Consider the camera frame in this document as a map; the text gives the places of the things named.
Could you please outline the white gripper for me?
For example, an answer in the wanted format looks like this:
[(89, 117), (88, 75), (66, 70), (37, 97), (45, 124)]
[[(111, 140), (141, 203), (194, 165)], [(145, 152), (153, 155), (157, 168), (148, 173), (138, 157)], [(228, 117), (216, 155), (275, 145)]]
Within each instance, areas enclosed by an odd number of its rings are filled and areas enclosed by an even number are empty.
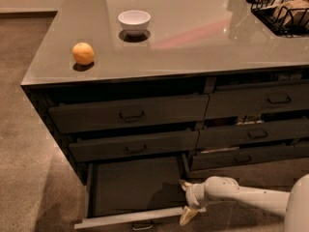
[(189, 206), (183, 208), (183, 213), (180, 217), (180, 226), (185, 226), (198, 214), (197, 210), (208, 206), (209, 198), (204, 183), (192, 184), (186, 180), (179, 179), (179, 184), (185, 191), (185, 198)]

